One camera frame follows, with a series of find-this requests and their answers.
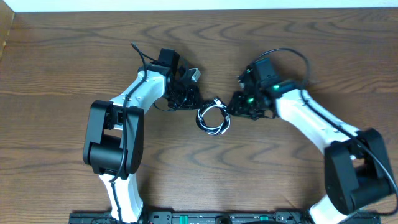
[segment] white wall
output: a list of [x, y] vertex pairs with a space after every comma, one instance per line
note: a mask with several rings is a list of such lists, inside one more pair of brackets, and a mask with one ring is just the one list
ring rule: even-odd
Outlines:
[[14, 12], [398, 7], [398, 0], [4, 0]]

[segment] black bracket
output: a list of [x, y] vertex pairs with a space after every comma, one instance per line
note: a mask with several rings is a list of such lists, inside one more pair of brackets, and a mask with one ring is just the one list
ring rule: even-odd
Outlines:
[[[95, 174], [115, 175], [123, 153], [123, 138], [104, 134], [123, 123], [122, 106], [110, 101], [96, 100], [90, 108], [83, 160]], [[135, 106], [126, 108], [127, 159], [120, 178], [126, 180], [135, 174], [142, 159], [144, 143], [144, 110]]]
[[268, 58], [253, 62], [238, 77], [243, 91], [236, 91], [228, 104], [228, 113], [257, 120], [277, 116], [275, 100], [297, 88], [292, 80], [282, 81]]
[[[358, 132], [357, 139], [368, 146], [394, 178], [382, 136], [375, 129], [369, 129]], [[393, 187], [380, 165], [361, 153], [358, 147], [350, 139], [334, 142], [325, 149], [326, 192], [336, 209], [345, 215], [393, 193]], [[355, 168], [351, 155], [364, 159], [364, 164]]]
[[189, 69], [185, 59], [172, 49], [162, 49], [157, 61], [152, 62], [171, 69], [167, 76], [166, 92], [164, 98], [168, 101], [168, 107], [173, 110], [193, 110], [202, 106], [199, 88], [192, 80], [195, 69]]

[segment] white robotic arm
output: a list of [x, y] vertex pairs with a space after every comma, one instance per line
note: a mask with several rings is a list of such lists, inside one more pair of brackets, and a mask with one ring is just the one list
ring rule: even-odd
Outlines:
[[[329, 111], [320, 106], [313, 100], [307, 91], [303, 90], [303, 95], [308, 103], [335, 124], [339, 124], [342, 128], [356, 136], [358, 128], [348, 125], [342, 120], [332, 115]], [[290, 122], [298, 128], [314, 145], [324, 153], [326, 147], [334, 141], [344, 142], [349, 137], [332, 127], [325, 120], [315, 114], [303, 102], [300, 96], [300, 90], [295, 89], [284, 93], [282, 97], [276, 99], [277, 113], [285, 121]], [[332, 204], [329, 197], [324, 196], [317, 204], [310, 209], [312, 220], [315, 224], [336, 224], [347, 218], [341, 214]]]
[[[144, 71], [137, 74], [137, 79], [134, 81], [129, 88], [127, 88], [122, 94], [113, 98], [111, 101], [114, 105], [123, 106], [125, 96], [129, 93], [138, 83], [144, 78]], [[147, 71], [146, 81], [138, 87], [136, 91], [131, 95], [127, 107], [135, 106], [142, 108], [144, 114], [152, 106], [152, 104], [158, 98], [162, 97], [165, 93], [166, 88], [166, 77], [159, 72]], [[115, 125], [115, 129], [122, 130], [121, 125]], [[134, 223], [138, 221], [141, 215], [143, 202], [139, 196], [137, 188], [137, 180], [135, 174], [129, 174], [127, 180], [117, 179], [115, 180], [115, 191], [111, 187], [109, 182], [114, 176], [110, 174], [99, 175], [100, 179], [104, 182], [106, 190], [108, 191], [109, 199], [111, 200], [112, 212], [111, 216], [119, 220], [118, 206], [116, 205], [115, 198], [119, 201], [121, 207], [122, 220], [126, 223]]]

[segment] robotic arm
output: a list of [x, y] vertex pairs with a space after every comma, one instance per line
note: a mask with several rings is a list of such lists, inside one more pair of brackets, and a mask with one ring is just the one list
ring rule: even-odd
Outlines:
[[[395, 183], [388, 178], [390, 175], [394, 179], [391, 165], [376, 130], [360, 131], [344, 123], [315, 102], [302, 86], [292, 80], [282, 81], [269, 59], [248, 65], [239, 82], [243, 91], [233, 95], [228, 113], [257, 120], [270, 118], [265, 115], [270, 110], [272, 118], [279, 116], [293, 124], [324, 154], [327, 195], [309, 210], [315, 224], [340, 223], [360, 208], [394, 193]], [[331, 123], [367, 146], [388, 174], [373, 157], [362, 152], [354, 139]], [[365, 160], [359, 168], [352, 163], [356, 158]]]
[[[138, 221], [143, 202], [137, 189], [136, 171], [141, 163], [143, 151], [144, 115], [155, 100], [165, 97], [169, 106], [177, 109], [195, 109], [201, 106], [198, 88], [192, 83], [200, 77], [197, 68], [188, 69], [187, 64], [179, 66], [180, 56], [174, 50], [162, 49], [159, 59], [145, 65], [146, 80], [141, 67], [137, 79], [122, 94], [111, 101], [96, 100], [90, 109], [86, 132], [84, 162], [91, 165], [99, 174], [111, 200], [111, 216], [126, 223]], [[132, 95], [126, 95], [136, 88]], [[126, 118], [123, 118], [123, 103], [126, 105]], [[123, 119], [127, 119], [127, 159], [120, 178], [114, 178], [121, 162], [123, 138], [104, 134], [104, 129], [123, 129]]]

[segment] white cable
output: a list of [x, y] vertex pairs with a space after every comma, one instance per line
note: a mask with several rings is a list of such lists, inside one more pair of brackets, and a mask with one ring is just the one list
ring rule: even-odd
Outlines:
[[[212, 108], [218, 108], [221, 111], [221, 115], [224, 117], [224, 121], [217, 127], [207, 126], [205, 120], [203, 119], [206, 112]], [[207, 134], [214, 136], [224, 134], [225, 131], [231, 126], [231, 118], [226, 111], [226, 105], [218, 98], [214, 98], [213, 100], [207, 101], [203, 104], [203, 107], [197, 111], [196, 122], [200, 129]]]

